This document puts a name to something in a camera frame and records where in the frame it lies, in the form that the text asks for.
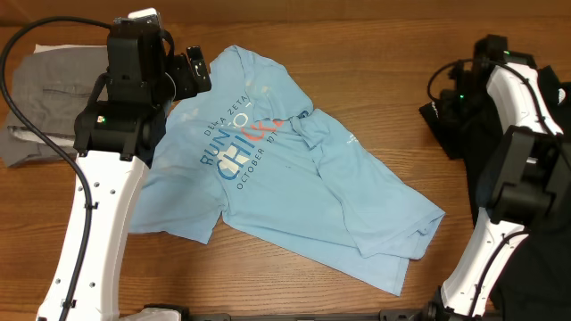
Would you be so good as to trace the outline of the light blue printed t-shirt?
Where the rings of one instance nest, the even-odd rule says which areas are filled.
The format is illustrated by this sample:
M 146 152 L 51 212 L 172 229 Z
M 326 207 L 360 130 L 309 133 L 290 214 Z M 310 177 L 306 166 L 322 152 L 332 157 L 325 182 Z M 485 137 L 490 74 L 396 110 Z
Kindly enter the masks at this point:
M 218 221 L 391 294 L 443 211 L 405 185 L 286 68 L 232 45 L 178 104 L 130 226 L 207 243 Z

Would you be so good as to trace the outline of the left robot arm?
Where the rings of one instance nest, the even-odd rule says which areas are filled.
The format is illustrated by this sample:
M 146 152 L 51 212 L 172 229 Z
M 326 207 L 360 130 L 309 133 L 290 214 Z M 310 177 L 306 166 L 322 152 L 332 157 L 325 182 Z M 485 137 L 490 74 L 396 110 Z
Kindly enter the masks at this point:
M 83 175 L 39 320 L 119 319 L 128 227 L 171 105 L 211 89 L 200 48 L 176 54 L 152 10 L 116 19 L 107 55 L 107 71 L 75 120 Z

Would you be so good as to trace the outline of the folded grey trousers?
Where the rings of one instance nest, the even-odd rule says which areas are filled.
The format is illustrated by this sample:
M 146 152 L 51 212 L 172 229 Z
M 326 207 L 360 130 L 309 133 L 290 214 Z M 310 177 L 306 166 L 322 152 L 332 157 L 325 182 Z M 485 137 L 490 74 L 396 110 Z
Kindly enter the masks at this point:
M 86 108 L 97 78 L 107 67 L 104 45 L 33 53 L 13 72 L 11 97 L 28 120 L 74 157 L 75 119 Z M 1 129 L 1 159 L 6 166 L 59 158 L 8 113 Z

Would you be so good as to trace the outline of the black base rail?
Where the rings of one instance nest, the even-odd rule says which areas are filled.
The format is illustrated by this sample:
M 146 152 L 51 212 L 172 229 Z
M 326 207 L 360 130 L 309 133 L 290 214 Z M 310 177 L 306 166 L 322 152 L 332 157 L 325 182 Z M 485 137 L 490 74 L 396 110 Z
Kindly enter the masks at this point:
M 432 303 L 422 309 L 385 309 L 376 313 L 266 316 L 231 316 L 227 313 L 196 315 L 192 314 L 187 307 L 155 304 L 146 305 L 138 313 L 120 318 L 123 321 L 420 321 L 436 319 L 436 307 Z

